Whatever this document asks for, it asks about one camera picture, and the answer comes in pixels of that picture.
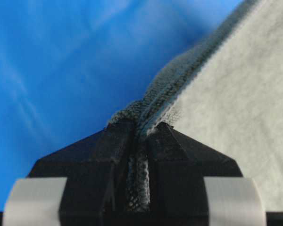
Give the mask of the left gripper black right finger with tape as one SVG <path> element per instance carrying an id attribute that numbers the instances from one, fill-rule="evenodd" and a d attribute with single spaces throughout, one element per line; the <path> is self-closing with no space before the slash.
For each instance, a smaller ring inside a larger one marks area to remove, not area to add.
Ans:
<path id="1" fill-rule="evenodd" d="M 154 225 L 266 225 L 257 186 L 234 159 L 164 122 L 146 144 Z"/>

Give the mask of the left gripper black left finger with tape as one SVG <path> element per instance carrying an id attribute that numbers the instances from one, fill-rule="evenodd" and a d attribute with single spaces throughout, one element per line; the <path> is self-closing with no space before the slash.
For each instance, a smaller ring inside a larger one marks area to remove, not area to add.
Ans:
<path id="1" fill-rule="evenodd" d="M 121 121 L 40 158 L 18 179 L 3 212 L 5 226 L 101 226 L 126 203 L 135 124 Z"/>

